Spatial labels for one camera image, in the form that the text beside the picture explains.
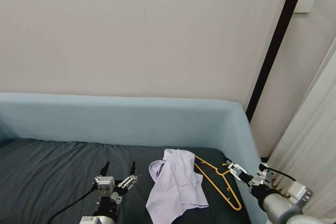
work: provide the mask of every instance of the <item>metal cylinder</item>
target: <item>metal cylinder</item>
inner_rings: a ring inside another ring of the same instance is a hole
[[[263,208],[273,224],[285,224],[290,217],[302,214],[301,208],[291,204],[280,194],[268,195],[264,199]]]

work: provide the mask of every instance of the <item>robotic arm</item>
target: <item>robotic arm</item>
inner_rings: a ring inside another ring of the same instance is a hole
[[[230,173],[238,181],[245,183],[249,187],[250,193],[258,199],[260,208],[267,213],[268,224],[323,224],[318,219],[303,215],[302,208],[307,204],[313,192],[295,181],[294,178],[269,168],[267,164],[260,164],[258,176],[253,177],[238,164],[230,160],[226,163]],[[272,171],[294,180],[288,190],[288,199],[270,187]]]
[[[133,162],[131,174],[123,181],[114,180],[114,177],[111,176],[99,175],[95,177],[93,184],[98,189],[97,204],[99,207],[92,216],[83,216],[79,224],[115,224],[117,221],[117,205],[122,200],[121,196],[126,194],[137,181],[135,162]]]

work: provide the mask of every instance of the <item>black cable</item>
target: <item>black cable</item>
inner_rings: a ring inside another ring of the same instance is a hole
[[[92,193],[95,190],[94,187],[92,187],[86,194],[84,194],[82,197],[80,197],[79,199],[77,199],[76,201],[74,201],[73,203],[67,205],[65,208],[59,210],[57,213],[55,213],[53,216],[50,217],[48,224],[51,224],[51,221],[58,216],[60,213],[64,212],[65,210],[67,210],[68,208],[72,207],[73,205],[77,204],[78,202],[80,202],[82,199],[86,198],[90,193]]]
[[[281,175],[283,175],[283,176],[285,176],[285,177],[287,177],[287,178],[290,178],[290,179],[293,180],[293,181],[296,181],[296,179],[294,179],[292,176],[289,176],[288,174],[283,173],[283,172],[281,172],[281,171],[279,171],[279,170],[276,170],[276,169],[267,167],[267,166],[265,166],[265,165],[263,165],[263,164],[260,164],[260,165],[259,165],[259,169],[260,169],[261,171],[263,171],[264,169],[266,169],[266,170],[271,170],[271,171],[273,171],[273,172],[275,172],[275,173],[278,173],[278,174],[281,174]]]

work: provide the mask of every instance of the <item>light switch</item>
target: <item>light switch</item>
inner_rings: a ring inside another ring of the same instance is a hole
[[[308,13],[311,10],[315,0],[298,0],[294,13]]]

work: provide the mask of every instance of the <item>bed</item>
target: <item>bed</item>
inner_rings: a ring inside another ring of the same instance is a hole
[[[133,161],[139,175],[123,198],[118,223],[151,223],[145,209],[154,185],[148,166],[162,159],[166,147],[217,166],[227,156],[251,173],[260,162],[236,102],[0,93],[0,223],[46,223],[90,188],[106,161],[116,179],[126,177]],[[202,168],[225,189],[211,168]],[[242,211],[232,210],[204,180],[209,207],[188,210],[174,223],[265,223],[246,186],[228,179]],[[92,193],[53,223],[79,223],[96,209],[96,200]]]

